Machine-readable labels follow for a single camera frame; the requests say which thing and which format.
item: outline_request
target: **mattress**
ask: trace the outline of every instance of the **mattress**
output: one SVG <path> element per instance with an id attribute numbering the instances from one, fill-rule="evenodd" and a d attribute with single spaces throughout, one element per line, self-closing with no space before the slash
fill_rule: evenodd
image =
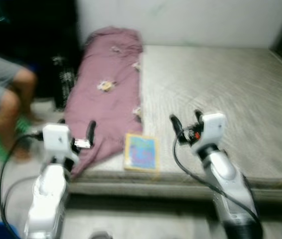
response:
<path id="1" fill-rule="evenodd" d="M 183 126 L 193 111 L 221 111 L 220 147 L 243 171 L 256 200 L 282 202 L 282 61 L 264 49 L 145 46 L 141 66 L 144 134 L 159 141 L 158 173 L 124 171 L 123 155 L 87 169 L 71 186 L 84 194 L 210 199 L 208 188 L 175 164 L 169 115 Z M 203 176 L 200 160 L 178 146 L 180 161 Z"/>

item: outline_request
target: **book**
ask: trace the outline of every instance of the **book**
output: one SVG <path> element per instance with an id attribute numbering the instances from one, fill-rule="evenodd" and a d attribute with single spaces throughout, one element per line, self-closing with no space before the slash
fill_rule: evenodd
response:
<path id="1" fill-rule="evenodd" d="M 154 137 L 127 134 L 124 169 L 143 172 L 158 171 L 158 146 Z"/>

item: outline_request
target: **person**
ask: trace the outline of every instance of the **person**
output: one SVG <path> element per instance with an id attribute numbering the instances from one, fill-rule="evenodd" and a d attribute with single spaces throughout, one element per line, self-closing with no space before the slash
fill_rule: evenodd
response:
<path id="1" fill-rule="evenodd" d="M 30 105 L 37 84 L 30 70 L 0 58 L 0 141 L 8 151 L 15 142 L 15 129 L 20 114 L 31 122 L 39 122 Z M 29 158 L 29 152 L 17 148 L 18 160 Z"/>

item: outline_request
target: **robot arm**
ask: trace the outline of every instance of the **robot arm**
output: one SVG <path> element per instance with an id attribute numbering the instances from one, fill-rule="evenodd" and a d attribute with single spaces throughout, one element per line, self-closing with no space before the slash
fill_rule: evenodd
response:
<path id="1" fill-rule="evenodd" d="M 247 179 L 231 163 L 227 153 L 218 149 L 218 144 L 224 135 L 226 116 L 221 113 L 203 115 L 201 112 L 195 112 L 195 114 L 198 123 L 188 127 L 188 138 L 185 137 L 178 118 L 174 115 L 171 116 L 180 144 L 188 143 L 192 153 L 198 154 L 209 184 L 243 204 L 257 217 L 254 198 Z M 262 238 L 263 233 L 259 220 L 255 221 L 250 212 L 215 191 L 213 192 L 213 202 L 228 238 Z"/>
<path id="2" fill-rule="evenodd" d="M 43 142 L 48 161 L 33 185 L 33 201 L 24 228 L 26 239 L 61 237 L 65 204 L 69 197 L 70 172 L 79 162 L 81 148 L 91 148 L 95 121 L 90 123 L 86 139 L 74 139 L 66 124 L 44 126 Z"/>

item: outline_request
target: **white wall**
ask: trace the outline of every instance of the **white wall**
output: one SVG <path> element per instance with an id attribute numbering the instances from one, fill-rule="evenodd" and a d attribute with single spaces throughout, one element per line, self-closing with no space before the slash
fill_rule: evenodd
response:
<path id="1" fill-rule="evenodd" d="M 77 1 L 81 42 L 114 25 L 146 44 L 268 48 L 282 30 L 282 0 Z"/>

